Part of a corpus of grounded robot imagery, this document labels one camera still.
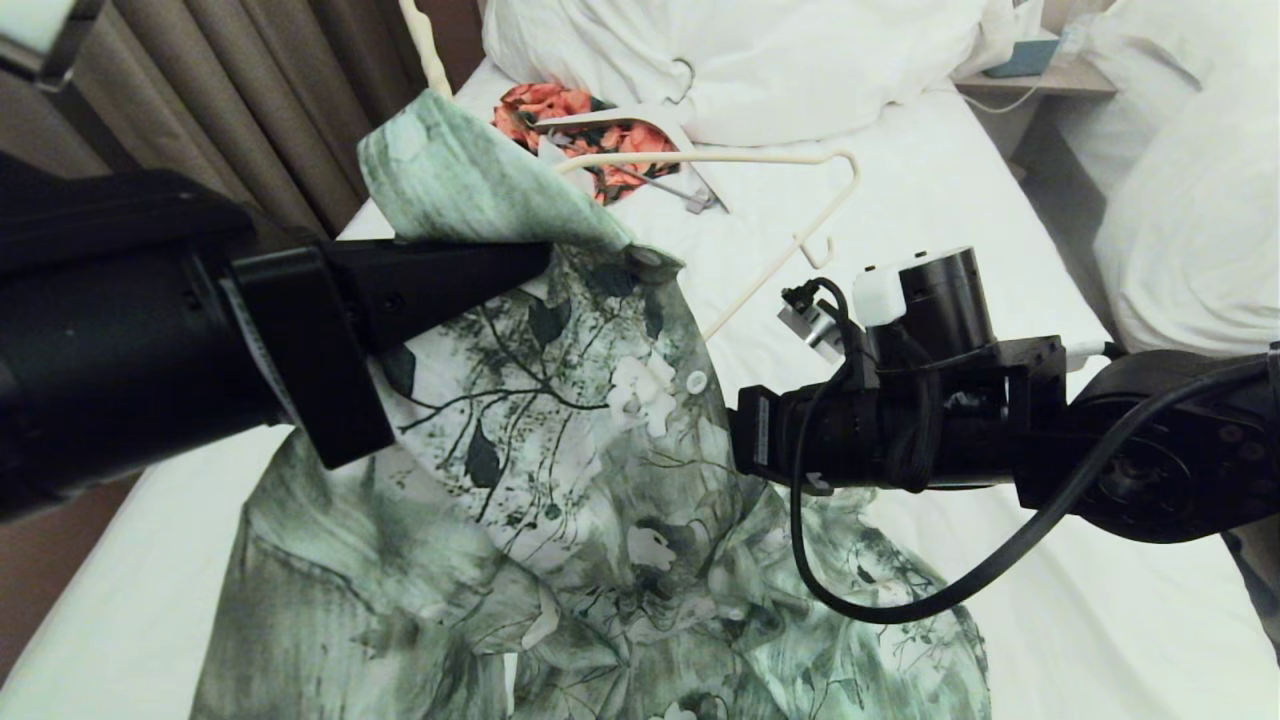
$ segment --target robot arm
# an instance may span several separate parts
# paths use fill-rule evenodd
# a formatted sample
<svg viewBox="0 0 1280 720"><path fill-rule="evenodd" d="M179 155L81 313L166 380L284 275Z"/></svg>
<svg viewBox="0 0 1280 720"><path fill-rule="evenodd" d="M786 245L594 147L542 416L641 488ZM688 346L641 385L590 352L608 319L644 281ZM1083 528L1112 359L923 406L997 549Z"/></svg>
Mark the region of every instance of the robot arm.
<svg viewBox="0 0 1280 720"><path fill-rule="evenodd" d="M995 340L972 250L922 254L888 272L886 281L868 269L854 284L865 331L829 281L787 291L783 320L845 361L820 386L781 396L744 388L731 420L739 469L791 487L796 564L835 610L872 623L947 610L1068 512L1144 542L1193 539L1280 512L1280 343L1231 360L1175 351L1120 357L1068 405L1060 340ZM819 287L833 291L838 307L814 300ZM800 492L957 489L993 477L1012 480L1037 514L942 592L860 607L808 571Z"/></svg>
<svg viewBox="0 0 1280 720"><path fill-rule="evenodd" d="M0 154L0 519L278 421L394 441L367 357L545 269L547 243L330 242L180 176Z"/></svg>

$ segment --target bed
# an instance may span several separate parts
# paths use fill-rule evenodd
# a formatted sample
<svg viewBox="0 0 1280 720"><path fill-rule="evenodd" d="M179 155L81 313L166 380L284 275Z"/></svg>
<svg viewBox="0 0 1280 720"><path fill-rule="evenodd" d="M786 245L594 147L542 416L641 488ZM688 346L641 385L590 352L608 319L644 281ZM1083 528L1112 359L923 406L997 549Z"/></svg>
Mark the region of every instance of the bed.
<svg viewBox="0 0 1280 720"><path fill-rule="evenodd" d="M489 118L512 85L486 60L457 100ZM849 147L861 163L861 187L824 231L836 245L824 274L847 283L865 265L972 245L997 336L1057 333L1087 354L1107 333L963 100L948 83L932 90L860 131L773 146ZM733 165L719 173L739 200L733 214L692 215L654 188L614 213L687 264L680 283L707 324L846 182L842 172ZM366 205L346 237L388 234ZM792 258L713 338L726 397L829 375L774 318L780 290L812 274ZM1102 363L1073 373L1070 392ZM14 669L0 716L186 716L239 506L284 434L253 430L150 469ZM873 519L948 578L1028 515L1011 488L938 495L884 493ZM1217 538L1140 546L1069 518L968 607L987 639L997 719L1275 717L1271 650Z"/></svg>

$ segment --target pillow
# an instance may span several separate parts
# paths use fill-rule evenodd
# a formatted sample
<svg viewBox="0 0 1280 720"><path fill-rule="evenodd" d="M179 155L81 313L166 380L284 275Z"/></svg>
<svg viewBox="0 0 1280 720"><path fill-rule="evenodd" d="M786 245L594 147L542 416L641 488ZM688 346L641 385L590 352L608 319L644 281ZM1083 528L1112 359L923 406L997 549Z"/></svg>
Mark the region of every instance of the pillow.
<svg viewBox="0 0 1280 720"><path fill-rule="evenodd" d="M1107 100L1057 106L1053 122L1071 152L1111 197L1161 128L1199 92L1199 83L1149 40L1102 15L1089 27L1083 56L1119 91Z"/></svg>
<svg viewBox="0 0 1280 720"><path fill-rule="evenodd" d="M1094 254L1130 350L1266 351L1280 340L1275 60L1215 79L1160 132Z"/></svg>
<svg viewBox="0 0 1280 720"><path fill-rule="evenodd" d="M689 137L814 140L873 122L964 61L1007 0L492 0L485 51L520 82L676 104Z"/></svg>
<svg viewBox="0 0 1280 720"><path fill-rule="evenodd" d="M1120 0L1107 15L1147 38L1201 86L1276 55L1276 0Z"/></svg>

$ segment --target curtain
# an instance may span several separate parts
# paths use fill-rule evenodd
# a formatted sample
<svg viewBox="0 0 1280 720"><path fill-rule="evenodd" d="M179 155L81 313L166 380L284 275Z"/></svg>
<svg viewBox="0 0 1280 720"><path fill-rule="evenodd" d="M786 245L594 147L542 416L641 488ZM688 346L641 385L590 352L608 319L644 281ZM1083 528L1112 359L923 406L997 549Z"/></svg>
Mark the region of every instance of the curtain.
<svg viewBox="0 0 1280 720"><path fill-rule="evenodd" d="M0 78L0 151L178 170L332 236L367 197L356 143L425 85L396 0L115 0L67 91Z"/></svg>

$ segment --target cable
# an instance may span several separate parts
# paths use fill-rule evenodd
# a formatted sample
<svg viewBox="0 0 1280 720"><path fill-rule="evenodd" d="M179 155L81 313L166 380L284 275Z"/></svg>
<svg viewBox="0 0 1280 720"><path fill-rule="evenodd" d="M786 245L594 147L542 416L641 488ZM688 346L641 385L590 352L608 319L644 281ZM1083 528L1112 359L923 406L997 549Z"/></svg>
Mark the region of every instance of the cable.
<svg viewBox="0 0 1280 720"><path fill-rule="evenodd" d="M841 365L841 368L836 370L836 374L832 375L832 378L827 380L827 383L824 383L814 395L813 402L810 402L805 411L804 420L800 423L800 436L796 438L795 462L791 471L791 551L795 556L796 569L800 573L800 578L809 588L809 592L812 592L823 605L852 620L879 625L896 625L923 620L931 615L946 612L947 610L951 610L970 598L974 593L983 589L1009 570L1041 539L1043 539L1044 536L1048 534L1048 532L1052 530L1053 527L1057 525L1057 523L1073 507L1075 507L1080 496L1089 489L1098 473L1102 471L1106 464L1120 450L1120 447L1124 446L1129 437L1147 421L1169 407L1192 397L1197 397L1226 386L1251 380L1267 373L1266 356L1258 356L1245 363L1240 363L1239 365L1212 370L1161 395L1143 400L1125 413L1124 416L1120 418L1120 420L1112 425L1105 436L1102 436L1102 439L1093 446L1088 455L1085 455L1084 460L1075 468L1068 482L1062 484L1057 493L1055 493L1055 496L1046 505L1043 505L1030 520L1019 528L1018 532L1015 532L1007 541L1005 541L1004 544L996 548L995 552L987 556L987 559L979 562L973 570L969 570L969 573L959 580L922 600L895 607L869 607L849 602L836 596L828 591L818 580L818 578L814 577L804 547L804 521L801 518L800 503L800 487L804 479L804 443L809 434L809 424L815 414L814 409L833 387L838 386L841 377L847 375L847 369L850 366L851 364L846 357L845 364Z"/></svg>
<svg viewBox="0 0 1280 720"><path fill-rule="evenodd" d="M901 323L893 323L890 329L915 384L915 421L893 439L884 465L892 487L919 493L929 487L933 461L942 445L942 379L932 368L933 359Z"/></svg>
<svg viewBox="0 0 1280 720"><path fill-rule="evenodd" d="M983 113L987 113L988 115L1004 115L1005 113L1012 113L1014 110L1020 108L1023 102L1030 100L1032 96L1036 95L1036 91L1041 88L1042 82L1044 82L1044 76L1041 76L1041 79L1036 81L1036 85L1033 85L1032 88L1028 90L1025 95L1023 95L1018 100L1014 100L1012 105L1005 105L1004 108L988 108L982 102L978 102L973 97L969 97L964 92L960 92L959 90L956 90L956 94L960 95L960 97L964 97L965 102L973 105L974 108L982 110Z"/></svg>
<svg viewBox="0 0 1280 720"><path fill-rule="evenodd" d="M845 299L845 293L841 292L840 286L828 278L813 278L805 283L805 290L815 290L818 287L824 288L836 299L836 311L840 314L836 318L836 327L840 328L840 342L845 346L845 361L847 363L852 357L854 348L854 328L852 320L849 314L849 300Z"/></svg>

